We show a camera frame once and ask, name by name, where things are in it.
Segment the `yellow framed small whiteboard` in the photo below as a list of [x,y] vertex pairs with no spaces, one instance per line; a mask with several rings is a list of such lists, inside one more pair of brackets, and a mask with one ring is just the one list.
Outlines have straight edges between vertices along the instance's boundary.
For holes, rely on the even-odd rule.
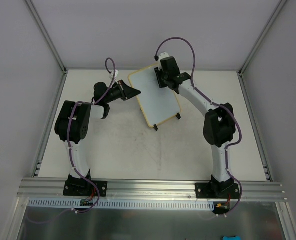
[[155,74],[157,64],[152,64],[128,75],[130,86],[141,91],[137,101],[148,127],[160,125],[181,112],[176,94],[168,88],[160,88]]

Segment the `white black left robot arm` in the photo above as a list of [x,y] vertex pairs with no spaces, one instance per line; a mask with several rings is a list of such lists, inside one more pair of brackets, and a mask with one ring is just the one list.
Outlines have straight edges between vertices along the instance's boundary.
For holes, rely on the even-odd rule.
[[129,100],[141,91],[128,86],[123,80],[119,80],[107,86],[98,82],[93,87],[92,102],[72,102],[66,100],[55,122],[54,131],[63,141],[71,164],[68,175],[68,188],[75,187],[81,195],[87,195],[92,191],[90,168],[85,156],[80,152],[82,141],[88,133],[91,119],[107,118],[109,104],[116,100]]

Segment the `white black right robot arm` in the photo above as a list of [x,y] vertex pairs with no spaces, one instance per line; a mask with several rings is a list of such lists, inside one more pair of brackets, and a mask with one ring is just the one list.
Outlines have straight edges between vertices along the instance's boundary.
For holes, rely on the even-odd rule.
[[155,73],[160,88],[169,88],[184,97],[204,117],[203,136],[211,146],[213,160],[211,191],[218,198],[224,197],[228,194],[229,187],[234,183],[227,172],[229,160],[225,151],[225,147],[232,141],[236,131],[235,123],[231,117],[232,106],[228,103],[215,105],[191,83],[191,76],[188,73],[180,72],[176,60],[172,56],[160,58]]

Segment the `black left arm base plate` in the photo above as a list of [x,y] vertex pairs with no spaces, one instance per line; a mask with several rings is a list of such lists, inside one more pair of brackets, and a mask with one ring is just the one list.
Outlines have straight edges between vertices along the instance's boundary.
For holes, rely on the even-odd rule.
[[[107,181],[92,180],[93,184],[97,186],[99,197],[106,197],[107,194]],[[95,187],[83,179],[77,181],[66,180],[63,188],[63,195],[69,197],[89,197],[94,191],[94,196],[97,197],[98,193]]]

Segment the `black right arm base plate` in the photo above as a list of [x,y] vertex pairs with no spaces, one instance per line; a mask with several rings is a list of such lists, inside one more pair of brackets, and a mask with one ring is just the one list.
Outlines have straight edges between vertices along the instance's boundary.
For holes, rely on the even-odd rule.
[[234,183],[226,188],[219,188],[211,182],[195,184],[197,199],[228,199],[236,200],[240,197],[239,186]]

